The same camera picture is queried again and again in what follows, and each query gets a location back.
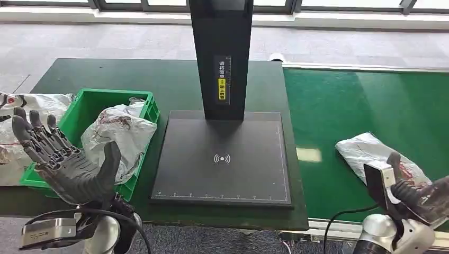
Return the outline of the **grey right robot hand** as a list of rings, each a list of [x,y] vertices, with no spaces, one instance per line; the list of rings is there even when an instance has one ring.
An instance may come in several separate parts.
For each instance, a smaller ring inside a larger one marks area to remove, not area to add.
[[[448,176],[431,184],[416,186],[410,179],[403,178],[400,169],[401,155],[391,152],[387,163],[392,166],[396,183],[390,187],[392,195],[402,201],[418,217],[429,224],[448,218]]]

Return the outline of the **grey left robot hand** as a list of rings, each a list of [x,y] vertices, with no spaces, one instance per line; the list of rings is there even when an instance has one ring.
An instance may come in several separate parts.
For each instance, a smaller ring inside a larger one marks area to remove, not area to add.
[[[48,115],[47,125],[43,125],[38,111],[27,113],[15,107],[12,130],[24,152],[35,162],[35,172],[65,202],[84,205],[113,197],[121,159],[115,141],[105,144],[105,160],[98,166],[66,138],[54,115]]]

